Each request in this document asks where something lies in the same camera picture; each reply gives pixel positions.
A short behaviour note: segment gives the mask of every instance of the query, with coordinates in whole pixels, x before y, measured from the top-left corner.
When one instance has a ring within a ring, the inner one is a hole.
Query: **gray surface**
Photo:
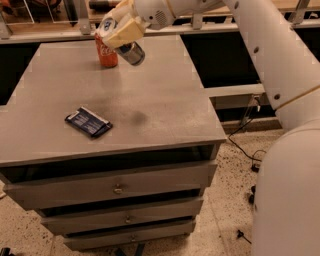
[[[0,166],[225,139],[179,36],[144,38],[145,62],[114,69],[94,41],[42,44],[8,105],[0,107]],[[85,106],[114,123],[92,140],[64,118]]]

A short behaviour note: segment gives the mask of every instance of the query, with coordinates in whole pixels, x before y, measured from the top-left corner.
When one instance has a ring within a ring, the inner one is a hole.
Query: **gray cabinet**
[[[72,250],[191,233],[216,170],[225,134],[183,42],[139,43],[145,63],[114,69],[94,41],[41,44],[0,107],[5,192]],[[81,105],[114,127],[66,124]]]

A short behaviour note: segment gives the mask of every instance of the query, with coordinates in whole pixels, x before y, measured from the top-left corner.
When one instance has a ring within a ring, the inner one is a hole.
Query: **drawer unit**
[[[84,204],[210,185],[209,161],[145,167],[6,184],[4,191],[25,210]]]
[[[0,168],[4,191],[83,250],[191,233],[216,145]]]
[[[109,207],[108,209],[43,218],[42,224],[55,235],[130,226],[158,220],[196,216],[200,212],[202,202],[201,197],[191,197],[157,203]]]
[[[190,234],[194,230],[193,220],[182,220],[158,225],[150,225],[121,231],[101,232],[64,239],[71,250],[84,250],[110,245],[127,244],[168,236]]]

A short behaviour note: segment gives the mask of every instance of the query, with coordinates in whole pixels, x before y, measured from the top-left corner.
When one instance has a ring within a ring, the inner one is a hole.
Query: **metal frame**
[[[0,12],[0,39],[9,39],[11,35],[12,32],[4,22],[4,18]]]
[[[91,24],[90,24],[88,10],[86,7],[85,0],[76,0],[76,1],[74,1],[74,5],[76,7],[76,11],[78,14],[81,34],[82,35],[90,35],[91,34]]]
[[[293,24],[300,24],[303,21],[310,0],[299,0],[295,12],[291,13],[289,21]]]

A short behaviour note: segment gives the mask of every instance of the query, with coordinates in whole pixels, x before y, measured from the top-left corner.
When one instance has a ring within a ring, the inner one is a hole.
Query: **power cord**
[[[234,140],[231,139],[231,136],[235,135],[237,132],[239,132],[239,131],[242,130],[244,127],[246,127],[248,124],[250,124],[250,123],[252,122],[252,120],[253,120],[253,118],[250,119],[249,121],[247,121],[244,125],[240,126],[237,130],[235,130],[234,132],[232,132],[232,133],[229,135],[228,139],[232,142],[233,145],[235,145],[238,149],[240,149],[240,150],[242,151],[242,153],[243,153],[246,157],[248,157],[249,159],[252,160],[252,165],[253,165],[253,161],[262,162],[261,159],[257,159],[257,158],[255,158],[254,156],[255,156],[255,154],[256,154],[257,152],[263,151],[263,150],[257,150],[257,151],[253,154],[253,156],[250,156],[250,155],[248,155],[247,152],[245,152],[244,149],[242,149]]]
[[[237,238],[239,239],[239,238],[241,238],[241,237],[242,237],[243,239],[245,239],[249,244],[252,244],[251,241],[250,241],[248,238],[245,237],[244,233],[243,233],[241,230],[238,230]]]
[[[255,158],[255,155],[258,153],[258,152],[263,152],[263,153],[267,153],[266,151],[264,150],[257,150],[256,152],[254,152],[254,154],[252,155],[252,158]],[[260,164],[259,163],[254,163],[254,159],[252,159],[252,162],[251,162],[251,170],[253,172],[259,172],[259,169],[260,169]]]

